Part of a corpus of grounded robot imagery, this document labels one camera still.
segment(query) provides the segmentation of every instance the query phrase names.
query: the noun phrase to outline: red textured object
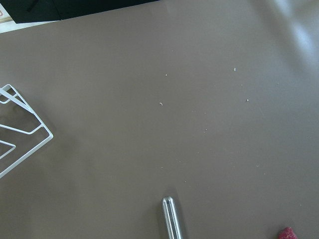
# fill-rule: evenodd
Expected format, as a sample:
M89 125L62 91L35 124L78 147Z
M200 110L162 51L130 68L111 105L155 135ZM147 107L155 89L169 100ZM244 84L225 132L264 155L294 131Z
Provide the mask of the red textured object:
M279 233L278 239L298 239L298 237L292 228L285 228Z

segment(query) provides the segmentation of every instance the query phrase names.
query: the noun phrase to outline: black panel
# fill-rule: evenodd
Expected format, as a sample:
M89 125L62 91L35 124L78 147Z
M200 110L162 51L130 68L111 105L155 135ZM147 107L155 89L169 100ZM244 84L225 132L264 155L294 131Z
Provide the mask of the black panel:
M157 0L0 0L16 23L54 21Z
M16 23L61 19L52 0L0 0L0 2Z

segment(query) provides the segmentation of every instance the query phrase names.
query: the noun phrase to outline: white plastic frame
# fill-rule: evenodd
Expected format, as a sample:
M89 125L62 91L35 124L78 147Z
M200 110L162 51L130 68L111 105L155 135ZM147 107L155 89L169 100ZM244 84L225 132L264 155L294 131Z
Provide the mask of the white plastic frame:
M11 94L8 93L8 90L10 90L10 89L12 89L14 91L14 95L11 95ZM46 143L48 143L53 138L53 134L51 133L51 131L43 123L43 121L40 119L40 117L34 112L34 110L30 107L30 105L23 99L23 97L18 93L18 91L13 86L8 84L8 85L5 85L4 87L0 88L0 95L3 95L4 97L7 98L6 101L0 101L1 104L7 104L8 102L12 101L12 102L16 103L17 105L19 105L20 107L24 108L26 111L28 111L31 114L33 114L37 118L37 120L40 122L40 125L37 126L35 129L31 130L30 132L23 131L23 130L20 130L20 129L17 129L17 128L13 128L13 127L10 127L10 126L4 125L4 124L0 124L0 127L6 128L6 129L9 129L9 130L13 130L13 131L16 131L16 132L19 132L19 133L23 133L23 134L33 134L37 130L39 130L40 128L44 128L47 131L47 133L48 133L48 137L47 138L45 138L42 142L40 142L38 145L33 147L27 153L25 153L22 157L17 159L8 168L3 170L0 173L0 178L2 178L7 173L9 173L12 169L14 169L18 164L20 164L22 161L24 161L26 158L28 158L31 154L33 154L39 148L41 148ZM5 144L5 145L8 145L8 146L11 147L11 149L9 149L7 152L5 152L4 154L0 155L0 159L2 159L5 156L7 156L9 153L11 153L16 148L16 146L14 144L9 143L9 142L5 142L5 141L2 141L2 140L0 140L0 144Z

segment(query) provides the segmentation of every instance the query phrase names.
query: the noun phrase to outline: white metal wire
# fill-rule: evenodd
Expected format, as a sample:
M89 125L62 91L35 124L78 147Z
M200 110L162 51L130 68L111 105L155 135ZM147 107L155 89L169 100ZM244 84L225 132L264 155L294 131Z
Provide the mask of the white metal wire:
M14 91L14 94L11 95L8 93L8 90L12 89ZM20 158L18 158L13 164L11 164L9 167L7 167L5 170L3 170L0 173L0 178L2 178L3 176L5 176L8 172L10 172L14 167L16 167L18 164L20 164L22 161L24 161L26 158L28 158L31 154L33 154L34 152L36 152L39 148L41 148L42 146L44 146L46 143L48 143L52 138L53 138L53 134L51 133L51 131L48 129L48 127L43 123L43 121L40 119L40 117L34 112L34 110L30 107L30 105L23 99L23 97L18 93L18 91L11 85L5 85L4 87L0 88L0 96L3 95L4 97L7 98L6 101L0 101L1 104L7 104L8 102L12 101L14 103L16 103L17 105L19 105L20 107L22 107L23 109L25 109L26 111L30 112L31 114L33 114L37 120L39 121L40 125L37 126L36 128L34 128L31 131L24 131L18 128L14 128L14 127L10 127L8 125L4 125L4 124L0 124L0 127L2 128L6 128L9 130L13 130L22 134L33 134L35 132L37 132L40 128L43 128L47 131L48 133L48 137L45 138L42 142L40 142L39 144L37 144L36 146L34 146L32 149L30 149L27 153L25 153L23 156L21 156ZM8 154L10 154L13 150L16 149L16 145L10 142L5 142L0 140L0 144L4 144L7 146L10 146L11 148L5 152L4 154L0 155L0 159L4 158L5 156L7 156Z

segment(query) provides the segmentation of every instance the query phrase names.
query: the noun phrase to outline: metal rod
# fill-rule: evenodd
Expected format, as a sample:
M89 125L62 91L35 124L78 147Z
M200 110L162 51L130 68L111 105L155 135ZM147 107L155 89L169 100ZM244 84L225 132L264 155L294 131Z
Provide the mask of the metal rod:
M164 197L162 205L169 239L182 239L174 199Z

